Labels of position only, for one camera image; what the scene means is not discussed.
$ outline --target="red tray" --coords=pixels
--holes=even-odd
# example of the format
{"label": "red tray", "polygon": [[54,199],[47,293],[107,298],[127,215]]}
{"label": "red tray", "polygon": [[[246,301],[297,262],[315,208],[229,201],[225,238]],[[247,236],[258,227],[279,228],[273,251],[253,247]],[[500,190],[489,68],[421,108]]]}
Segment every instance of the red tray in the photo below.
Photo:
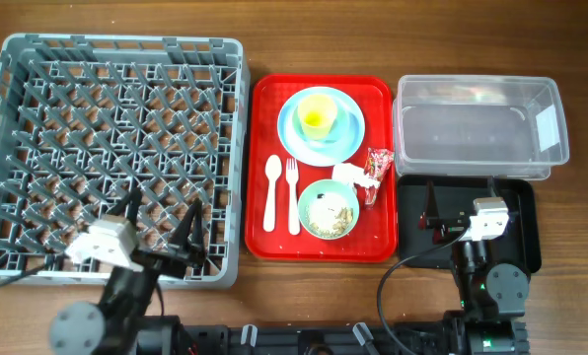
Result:
{"label": "red tray", "polygon": [[[285,180],[285,161],[290,158],[276,133],[281,107],[297,92],[314,86],[327,86],[351,96],[364,113],[364,141],[346,162],[364,167],[367,148],[393,150],[391,109],[393,96],[382,80],[370,76],[272,74],[255,86],[253,116],[250,127],[250,156],[246,201],[246,245],[256,256],[276,260],[381,262],[397,247],[398,222],[395,199],[395,167],[390,167],[372,209],[362,207],[364,190],[358,188],[360,217],[347,236],[323,241],[301,226],[292,236],[287,230],[289,189]],[[265,163],[276,154],[283,164],[283,174],[276,182],[276,225],[273,232],[263,230],[263,210],[267,198]],[[317,168],[299,162],[297,194],[312,182],[331,178],[332,167]]]}

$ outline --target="wooden surface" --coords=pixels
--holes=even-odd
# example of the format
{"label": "wooden surface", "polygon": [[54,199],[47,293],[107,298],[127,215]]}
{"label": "wooden surface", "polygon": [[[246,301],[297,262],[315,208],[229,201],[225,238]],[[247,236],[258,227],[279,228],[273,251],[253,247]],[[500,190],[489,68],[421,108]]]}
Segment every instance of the wooden surface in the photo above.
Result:
{"label": "wooden surface", "polygon": [[[404,74],[548,76],[557,81],[570,162],[534,183],[544,265],[527,302],[534,354],[588,354],[588,3],[583,1],[0,1],[0,47],[11,33],[229,36],[253,82],[268,73],[371,74],[394,90]],[[186,324],[377,322],[387,267],[257,260],[242,249],[226,292],[170,291]],[[47,354],[56,312],[97,301],[99,287],[0,290],[0,354]],[[459,305],[448,272],[399,270],[387,284],[392,320],[438,320]],[[159,312],[153,302],[150,312]]]}

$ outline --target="plastic fork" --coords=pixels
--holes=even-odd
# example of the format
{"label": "plastic fork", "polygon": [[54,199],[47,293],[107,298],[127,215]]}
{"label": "plastic fork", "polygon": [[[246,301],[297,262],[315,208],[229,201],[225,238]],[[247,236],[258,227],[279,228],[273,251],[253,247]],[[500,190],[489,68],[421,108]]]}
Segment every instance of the plastic fork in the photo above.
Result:
{"label": "plastic fork", "polygon": [[298,182],[298,164],[296,163],[296,159],[287,159],[285,179],[290,185],[290,208],[287,217],[287,229],[291,235],[295,236],[301,233],[301,224],[298,221],[298,198],[296,196],[296,182]]}

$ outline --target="white spoon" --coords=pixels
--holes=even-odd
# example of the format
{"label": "white spoon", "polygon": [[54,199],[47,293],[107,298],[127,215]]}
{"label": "white spoon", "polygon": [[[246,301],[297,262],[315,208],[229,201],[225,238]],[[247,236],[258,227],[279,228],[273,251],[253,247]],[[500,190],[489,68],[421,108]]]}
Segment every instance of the white spoon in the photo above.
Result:
{"label": "white spoon", "polygon": [[276,181],[281,176],[283,167],[278,156],[271,155],[265,163],[265,175],[269,180],[267,188],[267,200],[265,201],[265,212],[263,212],[263,230],[266,232],[274,231],[274,220],[276,215],[275,195]]}

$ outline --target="yellow object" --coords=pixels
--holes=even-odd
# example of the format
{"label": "yellow object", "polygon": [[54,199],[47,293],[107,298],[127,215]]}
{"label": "yellow object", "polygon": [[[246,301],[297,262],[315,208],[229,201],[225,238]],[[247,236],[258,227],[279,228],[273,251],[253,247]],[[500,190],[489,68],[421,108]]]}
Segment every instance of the yellow object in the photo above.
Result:
{"label": "yellow object", "polygon": [[335,101],[325,94],[312,94],[298,104],[298,118],[309,139],[321,140],[330,133],[337,117]]}

